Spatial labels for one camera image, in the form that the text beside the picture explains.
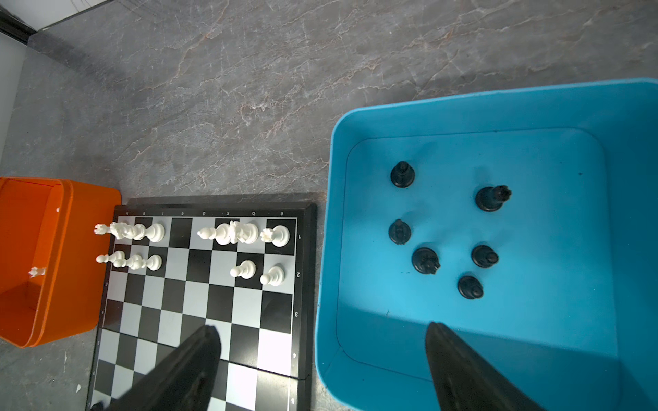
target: black chess piece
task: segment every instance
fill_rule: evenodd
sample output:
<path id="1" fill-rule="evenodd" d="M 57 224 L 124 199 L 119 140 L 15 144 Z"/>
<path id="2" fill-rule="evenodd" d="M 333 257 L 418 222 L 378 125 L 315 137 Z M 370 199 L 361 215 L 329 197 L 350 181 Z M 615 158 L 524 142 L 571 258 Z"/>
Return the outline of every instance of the black chess piece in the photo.
<path id="1" fill-rule="evenodd" d="M 405 244 L 411 238 L 411 228 L 399 218 L 388 228 L 388 236 L 398 245 Z"/>
<path id="2" fill-rule="evenodd" d="M 479 245 L 470 253 L 475 265 L 481 268 L 489 268 L 498 262 L 498 254 L 488 245 Z"/>
<path id="3" fill-rule="evenodd" d="M 484 211 L 499 210 L 503 203 L 512 197 L 512 191 L 506 185 L 485 187 L 475 195 L 475 204 Z"/>
<path id="4" fill-rule="evenodd" d="M 414 251 L 413 256 L 411 256 L 411 263 L 421 274 L 436 274 L 436 270 L 441 266 L 439 256 L 436 255 L 434 250 L 427 247 Z"/>
<path id="5" fill-rule="evenodd" d="M 391 170 L 391 181 L 397 187 L 409 187 L 415 178 L 416 172 L 406 161 L 397 163 L 395 167 L 393 167 L 393 170 Z"/>
<path id="6" fill-rule="evenodd" d="M 463 276 L 457 282 L 457 289 L 464 298 L 469 300 L 481 299 L 484 296 L 484 288 L 477 278 L 473 276 Z"/>

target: black square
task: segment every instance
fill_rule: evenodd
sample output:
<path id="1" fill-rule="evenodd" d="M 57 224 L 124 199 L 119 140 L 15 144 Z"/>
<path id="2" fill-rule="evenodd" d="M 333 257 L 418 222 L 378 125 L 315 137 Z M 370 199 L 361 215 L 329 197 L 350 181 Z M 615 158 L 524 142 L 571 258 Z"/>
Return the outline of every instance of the black square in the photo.
<path id="1" fill-rule="evenodd" d="M 256 409 L 287 411 L 290 378 L 258 371 L 256 378 Z"/>
<path id="2" fill-rule="evenodd" d="M 215 218 L 215 228 L 219 227 L 220 224 L 230 224 L 232 220 L 239 220 L 239 218 Z M 213 250 L 237 251 L 238 244 L 229 243 L 227 245 L 221 245 L 217 241 L 213 240 Z"/>
<path id="3" fill-rule="evenodd" d="M 114 243 L 114 251 L 123 251 L 123 253 L 126 255 L 126 258 L 130 258 L 130 244 L 116 244 Z M 128 272 L 128 266 L 117 268 L 117 267 L 112 267 L 112 271 L 119 271 L 119 272 Z"/>
<path id="4" fill-rule="evenodd" d="M 182 344 L 190 335 L 205 325 L 205 318 L 188 316 L 183 314 L 180 324 L 180 343 Z"/>
<path id="5" fill-rule="evenodd" d="M 163 310 L 183 312 L 185 282 L 179 279 L 165 278 L 163 291 Z"/>
<path id="6" fill-rule="evenodd" d="M 116 350 L 116 365 L 132 370 L 137 355 L 137 337 L 119 334 L 119 347 Z"/>
<path id="7" fill-rule="evenodd" d="M 247 367 L 258 366 L 258 328 L 231 324 L 231 349 L 228 360 Z"/>
<path id="8" fill-rule="evenodd" d="M 141 305 L 141 298 L 144 294 L 144 276 L 128 273 L 126 282 L 126 296 L 124 302 Z"/>
<path id="9" fill-rule="evenodd" d="M 210 250 L 190 250 L 188 255 L 188 281 L 198 283 L 210 282 L 210 260 L 213 252 Z"/>
<path id="10" fill-rule="evenodd" d="M 263 285 L 261 284 L 261 276 L 263 275 L 264 258 L 265 258 L 264 254 L 238 253 L 236 258 L 236 264 L 240 265 L 244 260 L 251 260 L 253 261 L 254 264 L 256 264 L 256 274 L 254 274 L 254 276 L 249 279 L 237 277 L 236 287 L 253 288 L 257 290 L 263 289 Z"/>
<path id="11" fill-rule="evenodd" d="M 144 378 L 144 374 L 140 374 L 137 371 L 132 372 L 132 386 L 134 387 L 137 383 Z"/>
<path id="12" fill-rule="evenodd" d="M 119 332 L 121 328 L 121 315 L 123 313 L 123 302 L 107 300 L 105 305 L 105 319 L 103 320 L 103 328 L 111 329 L 112 331 Z"/>
<path id="13" fill-rule="evenodd" d="M 233 314 L 233 287 L 210 284 L 208 286 L 208 307 L 206 317 L 213 320 L 231 322 Z"/>
<path id="14" fill-rule="evenodd" d="M 163 260 L 163 265 L 160 266 L 157 270 L 150 270 L 146 269 L 146 275 L 147 276 L 155 276 L 155 277 L 162 277 L 164 278 L 165 276 L 165 268 L 166 268 L 166 252 L 168 248 L 166 247 L 149 247 L 149 257 L 153 255 L 159 255 L 162 260 Z"/>
<path id="15" fill-rule="evenodd" d="M 158 349 L 155 351 L 155 365 L 160 364 L 173 350 L 175 350 L 174 347 L 158 344 Z"/>
<path id="16" fill-rule="evenodd" d="M 151 307 L 142 307 L 139 318 L 139 338 L 158 341 L 158 330 L 160 328 L 160 310 Z"/>
<path id="17" fill-rule="evenodd" d="M 135 217 L 135 224 L 141 224 L 144 228 L 151 227 L 153 225 L 153 219 L 151 217 Z M 148 237 L 144 236 L 141 240 L 133 240 L 132 243 L 135 245 L 148 245 L 150 244 Z"/>
<path id="18" fill-rule="evenodd" d="M 215 376 L 215 386 L 213 387 L 213 397 L 226 401 L 226 379 L 228 377 L 228 361 L 219 360 L 217 365 L 217 375 Z"/>
<path id="19" fill-rule="evenodd" d="M 190 247 L 191 232 L 191 218 L 172 218 L 171 231 L 169 233 L 169 247 L 188 249 Z"/>
<path id="20" fill-rule="evenodd" d="M 288 244 L 283 247 L 277 247 L 272 243 L 265 243 L 265 254 L 285 254 L 285 255 L 295 255 L 295 243 L 297 242 L 297 232 L 295 227 L 297 225 L 297 220 L 288 220 L 285 218 L 281 219 L 267 219 L 266 228 L 274 228 L 276 226 L 284 226 L 290 231 L 290 240 Z"/>
<path id="21" fill-rule="evenodd" d="M 292 295 L 263 291 L 261 301 L 261 328 L 290 334 Z"/>
<path id="22" fill-rule="evenodd" d="M 226 403 L 226 408 L 224 408 L 224 411 L 250 411 L 248 408 L 242 408 L 238 405 L 231 404 L 230 402 Z"/>
<path id="23" fill-rule="evenodd" d="M 114 381 L 114 364 L 98 360 L 96 382 L 93 389 L 106 395 L 112 395 L 112 381 Z"/>

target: blue plastic container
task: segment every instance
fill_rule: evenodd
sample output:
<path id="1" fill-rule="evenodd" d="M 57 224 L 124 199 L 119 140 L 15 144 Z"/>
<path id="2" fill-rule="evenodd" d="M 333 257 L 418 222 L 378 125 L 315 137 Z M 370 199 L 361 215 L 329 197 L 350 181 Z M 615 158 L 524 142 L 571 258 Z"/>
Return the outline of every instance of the blue plastic container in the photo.
<path id="1" fill-rule="evenodd" d="M 548 410 L 658 406 L 658 82 L 495 91 L 357 109 L 332 136 L 316 365 L 359 410 L 438 410 L 443 322 Z M 406 160 L 405 189 L 390 171 Z M 475 193 L 505 184 L 497 212 Z M 411 240 L 396 245 L 401 218 Z M 470 251 L 500 256 L 477 268 Z M 442 267 L 424 276 L 419 247 Z M 467 300 L 467 272 L 484 297 Z"/>

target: marble countertop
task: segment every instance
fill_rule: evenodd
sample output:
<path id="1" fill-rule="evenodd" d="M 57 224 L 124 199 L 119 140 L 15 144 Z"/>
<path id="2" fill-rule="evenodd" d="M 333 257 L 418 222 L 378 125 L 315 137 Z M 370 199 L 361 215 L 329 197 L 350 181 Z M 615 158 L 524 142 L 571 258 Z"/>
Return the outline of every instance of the marble countertop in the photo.
<path id="1" fill-rule="evenodd" d="M 658 77 L 657 21 L 655 0 L 114 0 L 30 38 L 0 173 L 323 210 L 347 111 Z M 0 408 L 84 409 L 93 338 L 0 342 Z M 345 409 L 314 387 L 314 410 Z"/>

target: orange bin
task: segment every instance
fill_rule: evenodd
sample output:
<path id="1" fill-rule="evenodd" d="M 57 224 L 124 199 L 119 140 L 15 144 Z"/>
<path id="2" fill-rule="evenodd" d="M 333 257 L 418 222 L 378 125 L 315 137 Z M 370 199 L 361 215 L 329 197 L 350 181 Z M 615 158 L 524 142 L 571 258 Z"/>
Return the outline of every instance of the orange bin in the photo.
<path id="1" fill-rule="evenodd" d="M 0 338 L 34 347 L 93 329 L 99 317 L 110 235 L 121 194 L 47 178 L 0 178 Z M 45 274 L 30 277 L 33 268 Z"/>

